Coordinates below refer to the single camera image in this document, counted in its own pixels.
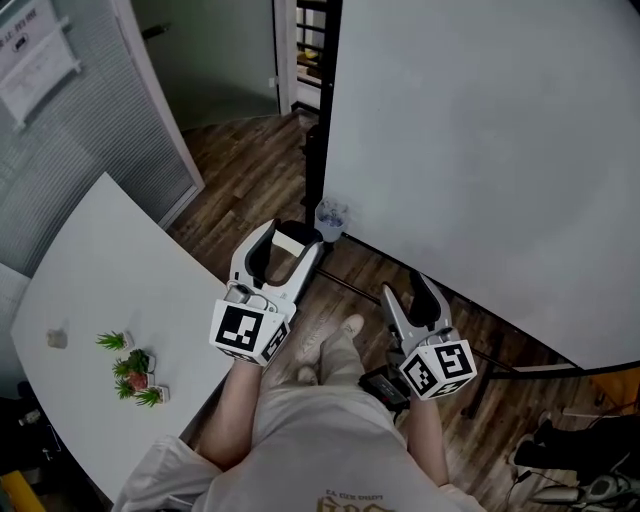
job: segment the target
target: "wooden floor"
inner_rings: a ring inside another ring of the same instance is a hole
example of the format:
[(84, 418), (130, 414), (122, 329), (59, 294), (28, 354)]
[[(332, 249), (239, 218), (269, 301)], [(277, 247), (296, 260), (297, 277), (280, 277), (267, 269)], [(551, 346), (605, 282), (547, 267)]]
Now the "wooden floor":
[[(257, 226), (274, 217), (303, 219), (304, 156), (300, 148), (305, 132), (315, 122), (312, 114), (297, 111), (284, 118), (231, 122), (185, 134), (207, 187), (169, 233), (220, 280), (229, 277), (235, 247)], [(384, 281), (392, 283), (403, 299), (410, 296), (406, 270), (346, 239), (336, 244), (323, 268), (374, 296), (379, 295)], [(281, 381), (301, 361), (313, 358), (317, 343), (354, 312), (364, 315), (367, 322), (356, 339), (365, 368), (381, 365), (390, 338), (382, 313), (373, 303), (316, 276), (299, 311), (287, 346), (265, 376), (268, 383)], [(461, 335), (478, 350), (488, 353), (487, 338), (500, 329), (505, 334), (502, 360), (514, 365), (555, 361), (544, 347), (459, 298), (453, 300), (452, 311)], [(481, 371), (484, 363), (476, 362)], [(586, 378), (494, 381), (477, 417), (468, 420), (460, 412), (479, 380), (438, 401), (447, 458), (453, 483), (474, 495), (487, 510), (504, 511), (513, 483), (507, 457), (517, 440), (535, 429), (544, 409), (552, 411), (554, 421), (564, 428), (585, 427), (588, 421), (564, 418), (559, 411), (562, 407), (593, 409), (597, 395)], [(546, 474), (572, 481), (563, 472)], [(549, 482), (535, 475), (518, 485), (511, 495), (510, 510), (543, 510), (526, 503), (526, 498), (533, 489), (546, 485)]]

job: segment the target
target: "beige pants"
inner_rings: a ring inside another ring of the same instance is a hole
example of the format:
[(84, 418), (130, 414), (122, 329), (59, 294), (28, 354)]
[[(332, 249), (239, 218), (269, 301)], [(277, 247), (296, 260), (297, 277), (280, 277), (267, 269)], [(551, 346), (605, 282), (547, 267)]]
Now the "beige pants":
[[(322, 342), (318, 375), (320, 385), (358, 387), (358, 380), (363, 374), (360, 355), (343, 329), (338, 329)], [(277, 386), (263, 389), (262, 393), (286, 391), (308, 385), (306, 382), (298, 382), (294, 377)]]

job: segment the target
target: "potted succulent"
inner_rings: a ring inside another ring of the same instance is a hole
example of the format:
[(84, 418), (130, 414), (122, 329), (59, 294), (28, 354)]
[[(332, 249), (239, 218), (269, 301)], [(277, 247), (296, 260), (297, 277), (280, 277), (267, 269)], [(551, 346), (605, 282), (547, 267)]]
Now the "potted succulent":
[[(116, 389), (121, 398), (131, 398), (133, 393), (142, 391), (154, 384), (153, 370), (155, 370), (156, 359), (144, 350), (132, 350), (128, 359), (116, 359), (113, 364), (113, 375), (116, 377)], [(121, 393), (123, 386), (133, 389), (133, 393)]]
[(169, 401), (169, 388), (164, 386), (149, 386), (147, 389), (135, 394), (136, 405), (153, 407), (157, 404), (166, 404)]
[(116, 391), (118, 392), (118, 398), (120, 398), (120, 400), (131, 398), (136, 394), (134, 387), (124, 378), (116, 380)]
[(107, 350), (129, 350), (133, 347), (133, 338), (127, 331), (100, 334), (96, 343)]

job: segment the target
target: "black pole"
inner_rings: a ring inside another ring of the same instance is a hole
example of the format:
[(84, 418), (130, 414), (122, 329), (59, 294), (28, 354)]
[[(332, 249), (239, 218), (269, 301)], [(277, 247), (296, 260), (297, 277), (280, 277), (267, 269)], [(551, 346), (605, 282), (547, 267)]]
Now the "black pole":
[(320, 119), (317, 131), (313, 136), (313, 143), (310, 141), (307, 146), (305, 221), (309, 226), (313, 225), (316, 206), (322, 200), (324, 194), (324, 175), (327, 166), (327, 150), (329, 148), (329, 129), (333, 108), (333, 90), (336, 79), (341, 18), (342, 0), (331, 0), (327, 2), (324, 50), (322, 54)]

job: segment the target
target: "green plant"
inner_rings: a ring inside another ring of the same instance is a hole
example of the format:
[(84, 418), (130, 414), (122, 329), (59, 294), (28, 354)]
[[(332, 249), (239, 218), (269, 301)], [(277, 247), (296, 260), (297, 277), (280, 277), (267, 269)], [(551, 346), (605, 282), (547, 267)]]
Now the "green plant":
[(122, 359), (116, 359), (116, 362), (113, 363), (111, 367), (113, 369), (113, 375), (115, 377), (126, 377), (129, 375), (129, 364), (127, 361), (123, 361)]
[(149, 371), (149, 356), (144, 350), (132, 350), (127, 359), (129, 371), (136, 373), (147, 373)]
[(115, 332), (100, 334), (96, 343), (108, 350), (122, 350), (127, 345), (124, 334)]
[(153, 407), (162, 403), (162, 391), (158, 388), (147, 388), (136, 393), (136, 405)]
[(116, 391), (118, 392), (118, 397), (120, 398), (120, 400), (131, 398), (136, 393), (135, 389), (133, 389), (133, 386), (129, 384), (129, 381), (122, 378), (116, 381)]

